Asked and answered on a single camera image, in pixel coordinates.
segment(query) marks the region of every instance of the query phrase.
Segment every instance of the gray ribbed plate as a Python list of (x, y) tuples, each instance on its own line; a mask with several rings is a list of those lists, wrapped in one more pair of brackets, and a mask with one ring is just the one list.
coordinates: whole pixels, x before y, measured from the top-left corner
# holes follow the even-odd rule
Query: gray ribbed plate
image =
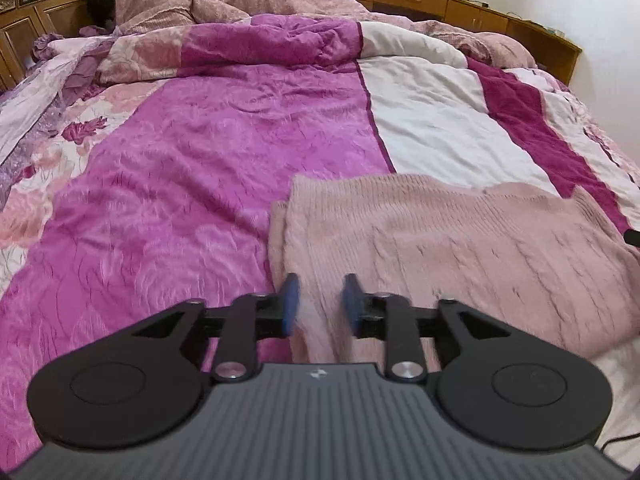
[(374, 365), (266, 364), (216, 387), (174, 433), (111, 453), (48, 444), (16, 480), (618, 480), (591, 446), (527, 455), (460, 433)]

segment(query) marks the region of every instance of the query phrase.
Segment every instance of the white logo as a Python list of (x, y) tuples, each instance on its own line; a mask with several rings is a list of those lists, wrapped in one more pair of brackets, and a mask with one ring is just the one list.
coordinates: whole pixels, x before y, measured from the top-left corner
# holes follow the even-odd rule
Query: white logo
[(325, 375), (328, 375), (328, 373), (322, 370), (322, 368), (318, 368), (317, 370), (310, 372), (309, 375), (312, 376), (314, 379), (321, 379)]

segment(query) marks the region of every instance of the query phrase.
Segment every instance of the wooden shelf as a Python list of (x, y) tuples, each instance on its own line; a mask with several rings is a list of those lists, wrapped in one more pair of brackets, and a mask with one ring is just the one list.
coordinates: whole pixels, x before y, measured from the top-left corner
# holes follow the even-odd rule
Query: wooden shelf
[(471, 32), (498, 32), (518, 40), (551, 75), (569, 84), (582, 49), (537, 23), (465, 0), (358, 0), (367, 9), (392, 9), (414, 21), (436, 19)]

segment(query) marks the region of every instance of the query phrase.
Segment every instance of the circular cover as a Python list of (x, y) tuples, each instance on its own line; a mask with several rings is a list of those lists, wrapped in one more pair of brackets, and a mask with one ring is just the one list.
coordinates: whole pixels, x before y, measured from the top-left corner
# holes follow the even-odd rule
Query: circular cover
[(604, 375), (548, 343), (508, 341), (472, 345), (444, 369), (437, 396), (450, 418), (481, 440), (519, 450), (562, 449), (597, 434), (612, 405)]
[(31, 381), (27, 403), (43, 440), (114, 449), (163, 436), (202, 395), (200, 373), (162, 340), (94, 344), (56, 359)]

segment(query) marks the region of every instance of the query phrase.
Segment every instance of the folded pink sweater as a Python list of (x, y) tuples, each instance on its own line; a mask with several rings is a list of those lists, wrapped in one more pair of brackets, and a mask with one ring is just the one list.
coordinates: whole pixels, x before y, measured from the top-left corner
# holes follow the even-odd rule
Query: folded pink sweater
[(454, 297), (587, 358), (640, 326), (640, 255), (581, 188), (564, 200), (526, 184), (298, 176), (289, 202), (272, 207), (269, 258), (276, 284), (301, 279), (297, 362), (382, 362), (381, 343), (350, 335), (349, 272), (368, 292), (423, 307)]

